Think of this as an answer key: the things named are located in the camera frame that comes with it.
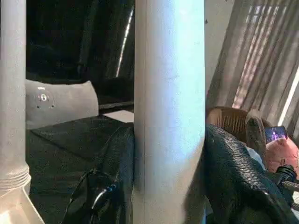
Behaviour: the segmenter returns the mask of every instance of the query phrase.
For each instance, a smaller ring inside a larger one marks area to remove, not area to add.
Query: sheer curtain
[[[299,65],[298,9],[299,0],[235,1],[207,107],[256,108],[277,125]]]
[[[286,114],[281,121],[282,125],[286,127],[288,135],[292,137],[294,142],[299,145],[299,70],[296,75],[296,84],[294,94],[290,98],[289,104],[285,107]]]

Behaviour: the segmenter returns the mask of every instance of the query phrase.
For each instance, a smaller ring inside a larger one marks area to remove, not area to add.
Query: white pole
[[[204,0],[136,0],[133,224],[202,221],[204,52]]]
[[[25,162],[25,0],[1,0],[0,36],[1,195],[30,183]]]

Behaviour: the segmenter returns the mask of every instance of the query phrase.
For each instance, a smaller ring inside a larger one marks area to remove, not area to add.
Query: smartphone
[[[286,133],[284,126],[276,126],[276,127],[266,127],[265,128],[265,134],[266,134],[266,142],[272,142],[276,139],[281,138],[288,138],[288,135]]]

